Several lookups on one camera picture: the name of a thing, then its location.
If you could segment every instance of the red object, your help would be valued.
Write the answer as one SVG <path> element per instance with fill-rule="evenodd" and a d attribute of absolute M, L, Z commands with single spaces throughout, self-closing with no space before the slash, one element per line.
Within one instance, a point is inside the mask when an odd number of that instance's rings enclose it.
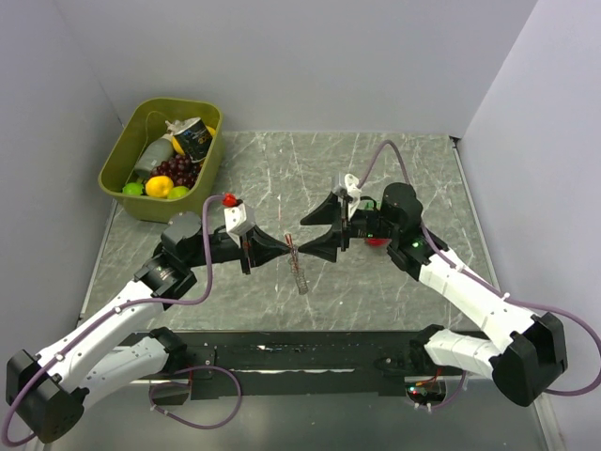
<path fill-rule="evenodd" d="M 232 208 L 238 204 L 238 200 L 233 194 L 228 193 L 223 197 L 222 204 L 228 208 Z"/>
<path fill-rule="evenodd" d="M 388 239 L 386 239 L 386 238 L 366 238 L 365 242 L 367 244 L 369 244 L 370 246 L 379 247 L 381 245 L 386 244 L 388 242 Z"/>

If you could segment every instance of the bunch of red grapes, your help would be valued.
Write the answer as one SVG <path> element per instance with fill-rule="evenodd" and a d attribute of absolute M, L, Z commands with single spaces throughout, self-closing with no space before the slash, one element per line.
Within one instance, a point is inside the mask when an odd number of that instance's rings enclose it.
<path fill-rule="evenodd" d="M 185 186 L 192 189 L 199 173 L 200 163 L 192 163 L 190 157 L 178 154 L 155 167 L 150 176 L 167 176 L 175 186 Z"/>

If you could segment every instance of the can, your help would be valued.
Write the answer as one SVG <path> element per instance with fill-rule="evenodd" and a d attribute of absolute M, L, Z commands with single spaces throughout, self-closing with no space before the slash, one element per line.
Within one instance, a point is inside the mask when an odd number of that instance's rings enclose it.
<path fill-rule="evenodd" d="M 180 123 L 173 136 L 193 163 L 201 163 L 207 158 L 208 148 L 213 139 L 200 117 L 193 117 Z"/>

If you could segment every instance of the metal strip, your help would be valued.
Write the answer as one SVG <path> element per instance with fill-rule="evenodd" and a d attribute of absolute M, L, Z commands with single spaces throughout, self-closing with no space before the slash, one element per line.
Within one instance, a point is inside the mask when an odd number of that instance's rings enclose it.
<path fill-rule="evenodd" d="M 109 211 L 109 217 L 106 220 L 106 225 L 104 226 L 104 235 L 102 235 L 102 241 L 100 242 L 100 249 L 98 251 L 98 255 L 96 256 L 96 263 L 94 263 L 94 269 L 92 270 L 92 275 L 90 276 L 90 281 L 87 284 L 87 291 L 85 292 L 85 297 L 84 297 L 84 305 L 82 305 L 82 310 L 80 311 L 80 314 L 79 314 L 79 321 L 82 320 L 85 310 L 87 309 L 87 304 L 90 301 L 90 295 L 92 294 L 92 287 L 94 286 L 94 281 L 96 280 L 96 274 L 98 273 L 100 261 L 102 260 L 102 253 L 104 252 L 104 248 L 106 247 L 106 241 L 109 238 L 109 233 L 111 232 L 111 226 L 113 225 L 113 219 L 115 218 L 116 207 L 117 207 L 116 200 L 113 199 L 113 203 L 111 204 L 111 210 Z"/>
<path fill-rule="evenodd" d="M 461 158 L 459 156 L 459 149 L 457 148 L 455 142 L 452 141 L 452 143 L 453 152 L 455 154 L 455 160 L 457 161 L 459 173 L 461 174 L 461 180 L 463 181 L 463 185 L 466 189 L 466 194 L 468 195 L 471 211 L 473 213 L 474 220 L 476 221 L 476 226 L 478 227 L 478 234 L 480 235 L 480 239 L 482 240 L 482 245 L 485 252 L 486 266 L 490 271 L 490 279 L 492 281 L 492 285 L 495 288 L 500 288 L 499 279 L 497 278 L 495 268 L 492 264 L 492 259 L 490 258 L 490 253 L 488 252 L 488 246 L 486 245 L 485 235 L 480 224 L 480 219 L 478 218 L 478 213 L 476 212 L 476 207 L 471 197 L 470 186 L 468 185 L 466 174 L 463 171 L 463 165 L 461 164 Z M 560 433 L 560 426 L 557 422 L 555 412 L 553 411 L 550 396 L 546 394 L 542 394 L 541 396 L 539 396 L 534 401 L 534 408 L 536 409 L 538 421 L 540 422 L 545 442 L 547 443 L 547 449 L 549 449 L 550 451 L 566 451 L 567 448 L 565 447 L 565 443 L 563 442 L 563 438 Z"/>

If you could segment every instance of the whisk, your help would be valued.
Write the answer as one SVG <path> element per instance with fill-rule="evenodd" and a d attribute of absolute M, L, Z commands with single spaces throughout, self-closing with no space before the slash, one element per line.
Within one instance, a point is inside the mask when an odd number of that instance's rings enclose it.
<path fill-rule="evenodd" d="M 307 279 L 304 277 L 304 269 L 299 264 L 299 248 L 292 242 L 292 235 L 289 233 L 285 234 L 285 243 L 290 248 L 290 258 L 288 263 L 290 264 L 290 271 L 294 276 L 294 281 L 299 289 L 299 294 L 307 294 L 309 292 L 309 286 L 307 285 Z"/>

